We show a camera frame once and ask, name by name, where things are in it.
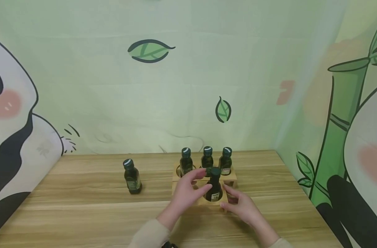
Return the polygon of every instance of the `left hand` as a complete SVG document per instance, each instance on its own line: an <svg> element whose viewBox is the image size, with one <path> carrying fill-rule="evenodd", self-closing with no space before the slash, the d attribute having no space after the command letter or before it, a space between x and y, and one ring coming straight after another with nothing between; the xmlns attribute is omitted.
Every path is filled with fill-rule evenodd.
<svg viewBox="0 0 377 248"><path fill-rule="evenodd" d="M191 207L197 199L201 198L212 188L211 184L207 184L197 190L193 189L193 181L195 179L202 179L205 175L205 169L196 169L180 178L176 185L172 200L157 217L157 220L170 231L172 231L177 220L184 211Z"/></svg>
<svg viewBox="0 0 377 248"><path fill-rule="evenodd" d="M202 179L204 176L206 176L206 169L195 169L185 174L177 183L170 205L183 214L212 188L211 184L206 184L197 190L193 189L193 181Z"/></svg>

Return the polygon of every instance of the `panda cheek blush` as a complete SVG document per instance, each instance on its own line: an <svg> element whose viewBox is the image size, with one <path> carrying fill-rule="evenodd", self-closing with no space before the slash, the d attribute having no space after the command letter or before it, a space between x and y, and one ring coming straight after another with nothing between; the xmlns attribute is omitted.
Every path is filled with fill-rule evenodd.
<svg viewBox="0 0 377 248"><path fill-rule="evenodd" d="M358 157L363 170L377 183L377 145L362 147Z"/></svg>
<svg viewBox="0 0 377 248"><path fill-rule="evenodd" d="M13 118L21 110L21 97L13 90L5 89L0 94L0 119Z"/></svg>

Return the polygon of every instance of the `wood grain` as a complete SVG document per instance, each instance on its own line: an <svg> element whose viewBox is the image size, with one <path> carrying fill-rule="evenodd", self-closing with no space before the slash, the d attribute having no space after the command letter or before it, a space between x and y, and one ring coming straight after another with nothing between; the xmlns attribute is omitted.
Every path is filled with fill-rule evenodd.
<svg viewBox="0 0 377 248"><path fill-rule="evenodd" d="M215 160L220 156L215 152ZM194 163L201 154L193 153ZM144 185L130 195L122 161L134 160ZM0 229L0 248L126 247L171 197L180 154L64 156ZM275 151L234 152L238 189L256 202L295 248L341 247ZM171 240L181 248L258 247L253 230L232 214L192 207Z"/></svg>

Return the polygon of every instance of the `bamboo stalk drawing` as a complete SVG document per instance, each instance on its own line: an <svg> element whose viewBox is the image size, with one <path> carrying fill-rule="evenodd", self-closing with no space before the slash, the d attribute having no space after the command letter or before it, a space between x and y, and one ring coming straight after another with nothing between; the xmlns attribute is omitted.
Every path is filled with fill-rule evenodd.
<svg viewBox="0 0 377 248"><path fill-rule="evenodd" d="M311 188L309 198L314 206L330 203L327 181L338 175L347 177L344 164L344 144L348 130L360 106L362 89L368 66L377 66L377 31L365 58L333 65L332 92L325 135L316 170L311 160L304 154L296 154L298 167L304 177L298 183Z"/></svg>

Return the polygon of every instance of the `dark green bottle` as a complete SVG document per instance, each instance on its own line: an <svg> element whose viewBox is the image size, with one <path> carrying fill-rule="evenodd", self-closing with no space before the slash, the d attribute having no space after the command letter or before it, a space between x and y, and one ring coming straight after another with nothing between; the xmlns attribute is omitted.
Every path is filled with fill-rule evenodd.
<svg viewBox="0 0 377 248"><path fill-rule="evenodd" d="M216 202L223 196L223 191L221 190L221 185L219 183L221 170L217 167L210 169L211 178L208 181L212 185L212 188L206 193L205 199L212 202Z"/></svg>
<svg viewBox="0 0 377 248"><path fill-rule="evenodd" d="M135 168L132 159L126 159L124 161L125 168L125 180L126 185L128 185L129 193L138 194L142 190L142 182L140 181L139 171Z"/></svg>
<svg viewBox="0 0 377 248"><path fill-rule="evenodd" d="M191 150L188 147L184 147L181 150L181 159L180 159L180 176L182 177L186 173L192 170L192 159L191 159Z"/></svg>
<svg viewBox="0 0 377 248"><path fill-rule="evenodd" d="M205 146L203 149L203 156L201 158L201 167L206 168L206 177L210 176L210 169L213 167L213 149L210 146Z"/></svg>
<svg viewBox="0 0 377 248"><path fill-rule="evenodd" d="M223 176L230 175L231 173L231 165L232 165L231 154L232 154L231 148L229 147L223 148L223 155L219 159L219 168Z"/></svg>

